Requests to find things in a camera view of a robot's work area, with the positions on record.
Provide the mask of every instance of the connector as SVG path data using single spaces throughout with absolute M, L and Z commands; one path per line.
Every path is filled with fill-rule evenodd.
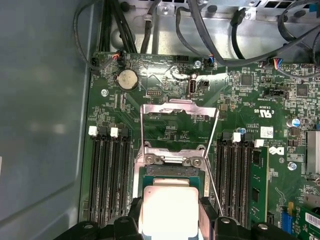
M 243 19 L 246 16 L 246 8 L 242 8 L 241 10 L 237 10 L 234 12 L 233 17 L 230 21 L 230 25 L 232 27 L 236 26 L 236 25 L 240 25 L 243 21 Z

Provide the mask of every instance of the green circuit board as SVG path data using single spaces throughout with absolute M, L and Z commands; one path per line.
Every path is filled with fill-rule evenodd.
M 98 52 L 95 60 L 100 64 L 112 55 L 112 53 Z M 200 68 L 194 67 L 195 61 L 201 62 Z M 292 79 L 275 71 L 273 66 L 260 67 L 258 63 L 244 67 L 218 67 L 206 59 L 187 56 L 126 53 L 124 63 L 125 66 L 119 66 L 114 61 L 104 70 L 92 74 L 86 118 L 87 133 L 90 126 L 96 126 L 98 130 L 101 127 L 128 129 L 127 153 L 122 156 L 126 165 L 119 165 L 109 170 L 114 173 L 114 171 L 120 172 L 122 168 L 128 169 L 125 171 L 126 187 L 119 190 L 123 179 L 121 175 L 117 175 L 114 181 L 119 183 L 118 187 L 113 189 L 113 192 L 106 187 L 107 193 L 104 195 L 107 199 L 107 195 L 116 193 L 117 199 L 120 197 L 125 199 L 122 203 L 124 210 L 120 211 L 120 208 L 116 207 L 118 210 L 113 212 L 114 216 L 128 212 L 132 200 L 132 169 L 142 144 L 140 107 L 143 104 L 161 105 L 170 99 L 192 100 L 199 107 L 219 109 L 209 154 L 213 166 L 217 139 L 222 133 L 232 134 L 237 129 L 243 128 L 253 141 L 264 140 L 262 149 L 266 149 L 265 159 L 268 160 L 260 166 L 258 171 L 262 177 L 260 179 L 260 176 L 256 176 L 260 183 L 255 186 L 262 191 L 258 197 L 263 201 L 260 203 L 259 200 L 259 205 L 256 205 L 249 199 L 250 215 L 256 215 L 254 222 L 266 221 L 265 212 L 268 211 L 274 218 L 274 224 L 281 227 L 281 212 L 287 210 L 289 202 L 293 202 L 295 206 L 301 205 L 304 194 L 320 194 L 319 187 L 305 172 L 306 131 L 314 130 L 319 122 L 320 81 Z M 124 69 L 133 70 L 138 77 L 137 87 L 131 91 L 123 91 L 117 83 L 116 76 Z M 315 71 L 314 66 L 310 64 L 282 64 L 282 69 L 297 75 L 307 75 Z M 190 92 L 192 74 L 197 76 L 196 88 Z M 293 118 L 300 120 L 298 128 L 287 126 L 287 121 Z M 208 143 L 211 123 L 212 119 L 209 117 L 190 116 L 183 112 L 146 114 L 143 116 L 144 140 L 150 142 L 152 147 L 168 148 L 171 151 L 195 149 L 199 145 Z M 92 210 L 90 196 L 98 196 L 103 190 L 98 189 L 97 183 L 92 183 L 93 174 L 100 178 L 107 175 L 101 173 L 101 170 L 94 173 L 93 165 L 101 165 L 99 162 L 101 157 L 96 157 L 95 163 L 93 161 L 93 154 L 98 148 L 107 149 L 110 146 L 95 146 L 92 136 L 87 134 L 84 146 L 80 220 L 90 219 Z M 296 163 L 297 168 L 289 170 L 289 162 Z

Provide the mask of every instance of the capacitor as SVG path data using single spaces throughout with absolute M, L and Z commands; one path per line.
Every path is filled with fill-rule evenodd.
M 237 132 L 237 133 L 240 133 L 241 135 L 243 135 L 243 134 L 246 134 L 246 133 L 247 133 L 247 130 L 246 130 L 245 128 L 243 128 L 243 127 L 238 127 L 238 128 L 236 129 L 236 132 Z
M 289 119 L 288 121 L 286 121 L 286 125 L 289 128 L 298 128 L 300 126 L 300 120 L 298 118 Z

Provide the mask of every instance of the cable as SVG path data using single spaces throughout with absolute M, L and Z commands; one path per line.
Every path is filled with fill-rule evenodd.
M 202 54 L 200 53 L 198 50 L 194 49 L 187 41 L 186 39 L 184 38 L 184 36 L 182 35 L 181 33 L 181 30 L 180 30 L 180 22 L 181 22 L 181 11 L 185 11 L 185 12 L 190 12 L 189 9 L 181 6 L 181 7 L 178 7 L 178 9 L 176 10 L 176 17 L 175 17 L 175 32 L 176 32 L 176 35 L 178 36 L 179 40 L 181 41 L 181 43 L 187 48 L 189 49 L 191 52 L 193 52 L 194 54 L 204 58 L 204 59 L 207 59 L 208 56 L 205 55 L 205 54 Z
M 293 75 L 290 73 L 285 72 L 284 70 L 282 70 L 281 68 L 278 68 L 277 71 L 289 78 L 294 78 L 294 79 L 309 79 L 309 78 L 315 78 L 315 77 L 319 77 L 320 76 L 320 72 L 316 72 L 310 75 L 306 75 L 306 76 L 302 76 L 302 75 Z
M 232 27 L 231 29 L 231 43 L 233 50 L 235 52 L 235 55 L 238 57 L 238 59 L 245 59 L 245 57 L 242 55 L 240 48 L 238 46 L 238 41 L 237 41 L 237 30 L 238 26 L 242 23 L 243 19 L 246 16 L 246 9 L 242 8 L 241 10 L 235 11 L 233 14 L 233 17 L 230 21 L 230 25 Z
M 106 0 L 106 12 L 105 12 L 105 29 L 104 29 L 104 51 L 110 52 L 110 38 L 112 28 L 112 11 L 111 2 Z
M 313 41 L 313 45 L 312 45 L 312 61 L 317 68 L 320 68 L 319 58 L 317 59 L 317 56 L 316 56 L 316 49 L 317 49 L 319 40 L 320 40 L 320 32 L 316 34 L 315 39 Z
M 268 58 L 273 58 L 273 57 L 289 50 L 290 48 L 297 45 L 298 43 L 301 43 L 304 40 L 304 38 L 307 35 L 309 35 L 310 33 L 312 33 L 313 31 L 315 31 L 315 30 L 320 31 L 320 25 L 318 25 L 318 26 L 312 28 L 311 30 L 307 31 L 306 33 L 304 33 L 303 35 L 301 35 L 297 39 L 293 40 L 292 42 L 290 42 L 290 43 L 288 43 L 288 44 L 286 44 L 286 45 L 284 45 L 274 51 L 268 52 L 268 53 L 260 55 L 260 56 L 256 56 L 256 57 L 244 59 L 244 60 L 224 60 L 222 58 L 222 56 L 219 54 L 216 46 L 214 45 L 214 43 L 211 40 L 209 32 L 206 28 L 206 25 L 204 23 L 204 20 L 202 19 L 200 10 L 198 8 L 197 1 L 188 1 L 188 5 L 190 8 L 192 18 L 194 20 L 194 23 L 196 25 L 196 28 L 199 32 L 199 35 L 200 35 L 203 43 L 208 48 L 208 50 L 214 55 L 214 57 L 218 61 L 218 63 L 220 63 L 223 66 L 227 66 L 227 67 L 241 67 L 241 66 L 253 64 L 255 62 L 260 62 L 260 61 L 263 61 Z
M 80 57 L 82 58 L 82 60 L 85 62 L 85 64 L 90 67 L 91 69 L 93 70 L 102 70 L 104 68 L 106 68 L 114 59 L 113 58 L 110 58 L 108 59 L 107 62 L 105 62 L 103 65 L 101 66 L 94 66 L 92 65 L 86 58 L 85 54 L 84 54 L 84 51 L 81 47 L 81 44 L 80 44 L 80 39 L 79 39 L 79 32 L 78 32 L 78 20 L 79 20 L 79 16 L 80 14 L 83 12 L 83 10 L 85 10 L 86 8 L 90 7 L 91 5 L 93 4 L 96 4 L 98 3 L 99 1 L 101 0 L 92 0 L 91 2 L 83 5 L 82 7 L 80 7 L 79 9 L 77 9 L 74 13 L 74 16 L 73 16 L 73 35 L 74 35 L 74 40 L 75 40 L 75 45 L 76 45 L 76 49 L 77 51 L 79 52 L 80 54 Z
M 160 2 L 161 2 L 161 0 L 154 0 L 154 2 L 152 3 L 151 7 L 149 8 L 147 14 L 152 16 L 154 11 L 156 10 L 156 7 L 158 6 L 158 4 Z M 141 54 L 147 53 L 147 49 L 148 49 L 148 45 L 149 45 L 149 41 L 150 41 L 150 36 L 151 36 L 151 29 L 152 29 L 152 22 L 150 20 L 145 21 L 144 38 L 143 38 L 141 49 L 140 49 Z
M 291 42 L 293 40 L 296 39 L 295 36 L 293 36 L 288 29 L 285 26 L 285 15 L 288 12 L 288 10 L 297 7 L 297 6 L 304 6 L 306 4 L 313 4 L 313 3 L 318 3 L 319 0 L 300 0 L 300 1 L 296 1 L 292 4 L 290 4 L 285 11 L 282 12 L 282 14 L 278 17 L 278 21 L 277 21 L 277 26 L 278 26 L 278 30 L 281 34 L 281 36 L 287 41 L 287 42 Z M 312 49 L 304 42 L 298 43 L 297 44 L 298 47 L 302 48 L 309 56 L 312 55 Z
M 117 19 L 117 24 L 118 24 L 118 28 L 119 28 L 119 25 L 121 25 L 123 27 L 123 31 L 126 35 L 126 39 L 127 39 L 127 42 L 128 42 L 128 46 L 129 46 L 129 51 L 128 53 L 137 53 L 137 48 L 136 48 L 136 45 L 135 45 L 135 40 L 134 40 L 134 37 L 133 37 L 133 34 L 130 30 L 130 27 L 128 25 L 128 22 L 124 16 L 124 13 L 120 7 L 120 4 L 119 4 L 119 0 L 113 0 L 113 15 L 114 17 Z

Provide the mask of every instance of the sticker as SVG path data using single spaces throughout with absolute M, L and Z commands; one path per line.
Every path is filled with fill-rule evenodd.
M 260 127 L 260 138 L 273 139 L 274 138 L 274 127 L 273 126 Z
M 305 213 L 305 221 L 307 223 L 312 224 L 313 226 L 316 226 L 318 229 L 320 229 L 320 219 L 319 218 L 312 216 L 309 213 Z
M 283 146 L 275 147 L 272 146 L 269 148 L 269 153 L 272 155 L 278 154 L 278 155 L 285 155 L 285 148 Z

